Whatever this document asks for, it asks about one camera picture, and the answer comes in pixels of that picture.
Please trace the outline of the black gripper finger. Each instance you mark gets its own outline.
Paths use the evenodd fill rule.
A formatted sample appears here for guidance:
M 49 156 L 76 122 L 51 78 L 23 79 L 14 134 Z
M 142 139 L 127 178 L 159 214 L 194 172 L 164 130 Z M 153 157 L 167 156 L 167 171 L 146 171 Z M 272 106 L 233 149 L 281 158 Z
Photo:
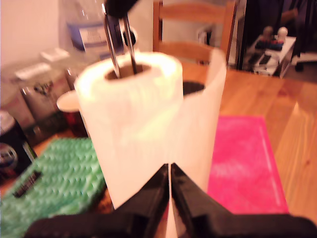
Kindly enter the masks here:
M 171 164 L 171 189 L 179 238 L 229 238 L 225 222 L 231 213 Z
M 164 238 L 169 209 L 168 164 L 116 209 L 125 221 L 117 238 Z
M 106 13 L 112 17 L 124 17 L 138 0 L 106 0 Z

